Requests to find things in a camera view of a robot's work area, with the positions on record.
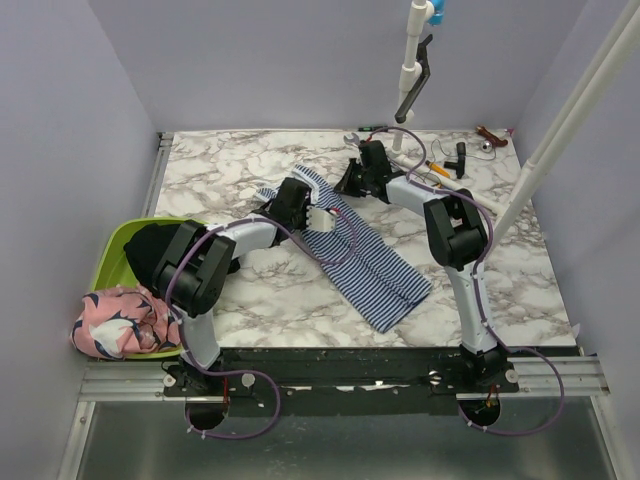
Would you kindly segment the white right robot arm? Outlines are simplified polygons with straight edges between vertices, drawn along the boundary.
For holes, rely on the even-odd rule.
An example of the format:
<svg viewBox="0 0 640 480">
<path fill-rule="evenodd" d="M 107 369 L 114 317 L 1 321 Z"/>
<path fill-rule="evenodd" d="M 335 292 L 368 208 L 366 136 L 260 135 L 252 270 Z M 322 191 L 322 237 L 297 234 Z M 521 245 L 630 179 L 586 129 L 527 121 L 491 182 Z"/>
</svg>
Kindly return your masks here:
<svg viewBox="0 0 640 480">
<path fill-rule="evenodd" d="M 492 235 L 482 211 L 467 190 L 427 186 L 391 166 L 383 144 L 361 141 L 359 157 L 335 190 L 352 197 L 372 196 L 424 218 L 432 258 L 444 268 L 454 291 L 461 324 L 460 379 L 480 392 L 507 368 L 507 352 L 496 339 L 484 283 L 484 259 Z"/>
</svg>

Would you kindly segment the blue white striped garment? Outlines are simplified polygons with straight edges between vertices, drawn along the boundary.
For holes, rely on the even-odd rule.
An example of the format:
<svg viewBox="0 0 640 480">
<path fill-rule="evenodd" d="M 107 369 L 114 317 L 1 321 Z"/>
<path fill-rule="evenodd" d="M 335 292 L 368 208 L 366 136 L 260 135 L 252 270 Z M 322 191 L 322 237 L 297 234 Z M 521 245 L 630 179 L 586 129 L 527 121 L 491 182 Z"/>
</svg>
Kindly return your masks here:
<svg viewBox="0 0 640 480">
<path fill-rule="evenodd" d="M 329 233 L 304 230 L 293 241 L 319 259 L 333 285 L 378 332 L 395 327 L 432 290 L 419 273 L 346 203 L 317 172 L 296 165 L 293 178 L 311 186 L 311 202 L 340 211 Z"/>
</svg>

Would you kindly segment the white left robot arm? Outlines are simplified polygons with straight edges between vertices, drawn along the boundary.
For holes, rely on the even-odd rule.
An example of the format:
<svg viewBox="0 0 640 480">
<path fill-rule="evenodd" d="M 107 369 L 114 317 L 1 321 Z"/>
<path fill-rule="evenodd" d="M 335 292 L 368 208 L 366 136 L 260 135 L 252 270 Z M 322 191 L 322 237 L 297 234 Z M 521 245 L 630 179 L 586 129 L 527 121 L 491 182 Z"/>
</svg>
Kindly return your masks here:
<svg viewBox="0 0 640 480">
<path fill-rule="evenodd" d="M 223 381 L 243 376 L 215 365 L 221 349 L 216 340 L 212 309 L 238 259 L 294 238 L 309 224 L 311 187 L 287 177 L 274 198 L 248 216 L 208 228 L 193 220 L 181 223 L 158 261 L 152 285 L 161 294 L 177 326 L 181 342 L 178 385 L 201 395 L 214 393 Z"/>
</svg>

